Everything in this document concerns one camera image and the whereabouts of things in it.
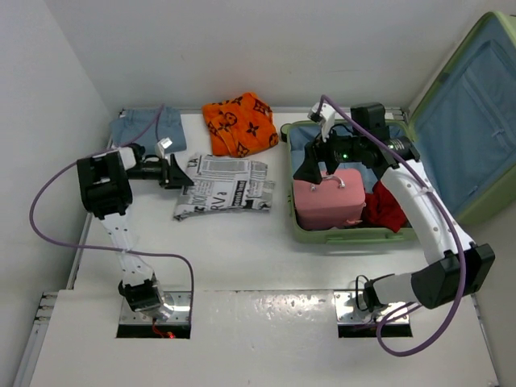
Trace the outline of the pink vanity case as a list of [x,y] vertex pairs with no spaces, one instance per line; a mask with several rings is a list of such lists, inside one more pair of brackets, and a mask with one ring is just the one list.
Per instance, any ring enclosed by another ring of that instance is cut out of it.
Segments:
[[298,224],[304,230],[356,226],[366,205],[362,176],[356,169],[337,169],[319,185],[294,180],[293,201]]

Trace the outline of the newspaper print cloth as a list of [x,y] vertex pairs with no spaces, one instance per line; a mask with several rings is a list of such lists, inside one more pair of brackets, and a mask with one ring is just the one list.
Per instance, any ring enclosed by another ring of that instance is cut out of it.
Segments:
[[173,218],[227,211],[268,212],[273,204],[275,182],[261,161],[196,153],[185,170],[193,185],[182,188]]

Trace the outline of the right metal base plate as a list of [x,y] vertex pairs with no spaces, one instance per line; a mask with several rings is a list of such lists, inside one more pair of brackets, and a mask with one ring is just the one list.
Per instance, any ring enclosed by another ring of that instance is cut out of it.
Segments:
[[408,308],[404,302],[395,302],[369,312],[364,306],[357,306],[356,301],[362,302],[362,291],[355,293],[354,290],[336,290],[334,292],[333,305],[335,306],[336,318],[339,325],[359,326],[379,323],[385,316],[392,313],[388,320],[395,324],[408,323],[406,313]]

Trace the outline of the red garment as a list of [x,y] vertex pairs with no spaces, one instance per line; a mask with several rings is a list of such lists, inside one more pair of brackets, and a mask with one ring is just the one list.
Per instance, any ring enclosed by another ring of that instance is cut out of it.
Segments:
[[375,183],[371,193],[365,194],[361,220],[370,227],[383,227],[394,233],[408,223],[401,206],[380,181]]

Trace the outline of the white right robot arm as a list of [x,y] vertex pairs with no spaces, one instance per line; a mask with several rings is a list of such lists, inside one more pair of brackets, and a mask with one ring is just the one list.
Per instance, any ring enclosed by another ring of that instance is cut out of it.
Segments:
[[367,281],[356,303],[370,314],[393,302],[418,303],[432,310],[479,290],[494,262],[493,249],[475,243],[456,223],[428,180],[413,142],[390,134],[384,107],[358,106],[346,115],[322,98],[308,117],[320,132],[305,146],[294,180],[321,185],[340,164],[361,163],[400,205],[427,260],[417,272]]

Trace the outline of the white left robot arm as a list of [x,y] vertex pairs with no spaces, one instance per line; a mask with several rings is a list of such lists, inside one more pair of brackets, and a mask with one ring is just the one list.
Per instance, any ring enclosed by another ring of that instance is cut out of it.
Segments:
[[133,194],[130,180],[157,181],[164,189],[181,189],[194,184],[174,155],[149,161],[144,147],[136,143],[82,158],[77,161],[81,201],[99,219],[117,250],[123,271],[119,293],[132,311],[165,321],[174,311],[156,278],[154,269],[133,252],[135,239],[130,230]]

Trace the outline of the green suitcase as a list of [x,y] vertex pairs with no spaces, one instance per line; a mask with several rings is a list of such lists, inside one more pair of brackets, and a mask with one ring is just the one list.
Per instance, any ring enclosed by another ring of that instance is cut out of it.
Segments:
[[408,121],[431,184],[461,225],[491,219],[515,199],[515,17],[484,14]]

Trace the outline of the orange patterned garment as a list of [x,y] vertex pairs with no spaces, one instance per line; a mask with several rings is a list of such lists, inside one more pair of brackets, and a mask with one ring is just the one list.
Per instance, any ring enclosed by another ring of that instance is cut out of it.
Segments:
[[202,115],[215,156],[244,158],[280,141],[271,107],[254,93],[206,104]]

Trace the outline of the metal base plate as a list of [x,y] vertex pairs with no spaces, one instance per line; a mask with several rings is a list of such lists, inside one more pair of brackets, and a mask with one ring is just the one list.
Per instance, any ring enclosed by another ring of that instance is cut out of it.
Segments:
[[[164,304],[169,309],[164,317],[157,318],[157,325],[182,326],[189,324],[191,292],[165,291]],[[119,313],[120,325],[146,326],[152,325],[152,317],[131,310],[125,299]]]
[[388,320],[395,324],[408,323],[406,313],[408,308],[404,302],[395,302],[369,312],[364,306],[357,306],[356,301],[362,302],[362,291],[355,293],[354,290],[336,290],[334,292],[333,305],[335,306],[336,318],[339,325],[359,326],[379,323],[385,316],[392,313]]

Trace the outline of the light blue jeans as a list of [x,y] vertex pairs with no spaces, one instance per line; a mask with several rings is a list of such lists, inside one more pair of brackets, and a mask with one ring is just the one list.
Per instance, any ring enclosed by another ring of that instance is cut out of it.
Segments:
[[153,123],[138,139],[148,124],[156,117],[158,108],[126,109],[123,115],[109,124],[113,145],[135,143],[145,148],[145,155],[154,155],[156,143],[160,139],[172,140],[171,152],[182,152],[187,149],[185,133],[181,122],[181,114],[170,106],[160,113],[157,123]]

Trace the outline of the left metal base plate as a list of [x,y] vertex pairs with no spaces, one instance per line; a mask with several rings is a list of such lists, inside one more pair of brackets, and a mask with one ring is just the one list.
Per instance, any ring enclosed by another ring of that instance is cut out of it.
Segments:
[[[191,292],[165,291],[164,304],[169,309],[164,317],[157,318],[157,325],[182,326],[189,324]],[[152,317],[131,310],[125,299],[119,313],[120,325],[146,326],[152,325]]]

